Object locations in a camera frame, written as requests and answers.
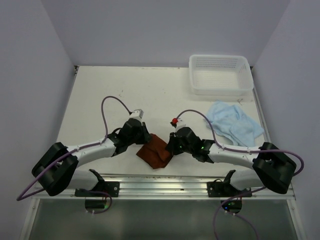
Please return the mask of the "rust brown towel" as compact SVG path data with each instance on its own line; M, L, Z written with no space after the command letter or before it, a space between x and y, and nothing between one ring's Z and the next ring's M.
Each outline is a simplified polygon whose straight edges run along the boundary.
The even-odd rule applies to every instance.
M166 150L165 141L153 133L151 137L151 141L144 144L136 155L154 170L165 168L173 155Z

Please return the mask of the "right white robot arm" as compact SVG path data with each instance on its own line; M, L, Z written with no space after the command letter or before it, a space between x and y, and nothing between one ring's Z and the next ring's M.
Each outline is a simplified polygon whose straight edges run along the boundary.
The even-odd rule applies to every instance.
M231 170L223 183L223 192L235 196L247 188L265 187L286 194L296 171L296 163L273 144L260 147L219 146L215 140L199 138L190 127L170 133L165 149L173 156L188 153L202 163L226 163L244 167Z

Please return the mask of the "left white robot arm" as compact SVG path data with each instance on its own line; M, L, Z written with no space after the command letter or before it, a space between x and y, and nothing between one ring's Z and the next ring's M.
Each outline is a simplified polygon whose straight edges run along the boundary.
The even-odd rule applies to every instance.
M133 144L143 145L151 140L152 135L146 124L129 118L123 127L97 142L73 147L54 143L31 173L49 196L56 196L66 189L75 189L82 196L102 196L107 192L102 176L96 170L80 170L79 167L95 160L115 157Z

